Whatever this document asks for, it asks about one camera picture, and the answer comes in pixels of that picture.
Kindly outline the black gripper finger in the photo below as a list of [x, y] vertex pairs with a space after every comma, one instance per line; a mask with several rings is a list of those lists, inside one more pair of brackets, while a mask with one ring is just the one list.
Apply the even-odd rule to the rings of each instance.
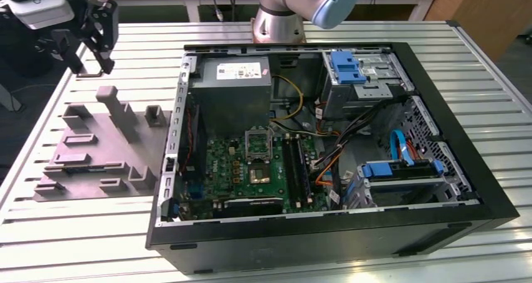
[[76, 49], [68, 39], [70, 31], [66, 29], [38, 30], [38, 46], [46, 50], [59, 61], [63, 61], [74, 74], [83, 70], [83, 63], [76, 55]]
[[92, 51], [102, 72], [111, 74], [115, 66], [111, 54], [119, 39], [119, 5], [116, 1], [90, 1], [86, 31], [84, 44]]

